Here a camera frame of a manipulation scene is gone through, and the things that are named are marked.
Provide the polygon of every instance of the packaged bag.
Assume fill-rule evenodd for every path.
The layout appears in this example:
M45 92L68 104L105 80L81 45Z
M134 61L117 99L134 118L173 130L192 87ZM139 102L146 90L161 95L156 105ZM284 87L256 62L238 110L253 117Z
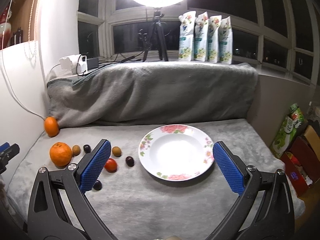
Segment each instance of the packaged bag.
M191 61L193 60L196 11L180 15L179 20L181 22L179 36L179 61Z
M222 16L211 16L208 32L208 61L217 63L219 60L219 27Z
M221 20L219 27L219 54L220 62L231 64L233 49L233 33L231 27L231 18Z
M297 104L290 106L290 116L286 116L270 147L278 159L294 139L297 129L305 122L305 118Z
M200 14L196 19L195 27L195 60L207 61L208 59L208 13Z

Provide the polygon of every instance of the metal screw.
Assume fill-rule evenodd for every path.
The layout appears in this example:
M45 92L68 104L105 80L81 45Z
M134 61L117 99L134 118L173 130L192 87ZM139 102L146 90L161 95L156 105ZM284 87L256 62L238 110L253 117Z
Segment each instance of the metal screw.
M46 171L45 167L41 167L41 168L39 169L39 173L44 173L45 171Z
M74 163L72 163L72 164L70 164L70 165L68 166L68 170L73 171L73 170L76 169L76 167L77 167L77 165L75 165Z
M285 174L284 170L281 170L281 169L277 170L277 172L278 172L279 175L284 175Z
M249 171L256 171L257 168L256 168L255 166L253 166L253 165L249 165L249 166L248 166L248 170L249 170Z

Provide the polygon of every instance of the blue gripper pad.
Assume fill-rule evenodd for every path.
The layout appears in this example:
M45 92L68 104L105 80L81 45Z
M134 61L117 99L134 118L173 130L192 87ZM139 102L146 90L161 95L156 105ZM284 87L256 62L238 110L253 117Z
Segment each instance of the blue gripper pad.
M244 191L243 175L230 159L225 149L223 149L218 142L213 145L213 157L222 171L223 176L226 178L231 190L241 195Z
M4 143L3 145L0 146L0 153L4 152L6 149L10 147L9 143Z
M94 183L97 181L104 165L111 155L111 144L106 141L97 151L91 162L87 165L80 177L80 190L84 194L92 190Z

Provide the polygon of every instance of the white wall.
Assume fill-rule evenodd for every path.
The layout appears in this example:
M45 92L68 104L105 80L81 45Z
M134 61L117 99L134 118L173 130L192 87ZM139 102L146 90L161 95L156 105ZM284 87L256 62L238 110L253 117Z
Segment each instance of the white wall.
M45 76L61 57L79 53L78 8L79 0L39 0L36 26Z
M17 44L0 51L0 145L17 143L20 153L9 161L2 174L6 189L17 166L44 131L43 120L21 108L11 97L5 83L3 61L13 91L29 110L46 117L49 101L39 59L38 42Z

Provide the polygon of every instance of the white bag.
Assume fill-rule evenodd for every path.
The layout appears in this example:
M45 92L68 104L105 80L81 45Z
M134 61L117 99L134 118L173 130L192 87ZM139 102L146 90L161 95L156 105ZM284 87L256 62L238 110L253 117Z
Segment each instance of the white bag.
M222 16L211 16L208 32L208 61L217 63L219 60L219 27Z
M207 61L208 59L208 13L200 14L196 19L195 27L195 60Z
M179 36L179 61L193 60L194 29L196 11L187 12L179 16L181 22Z
M219 50L220 62L231 64L233 50L233 33L231 27L231 18L222 19L219 27Z

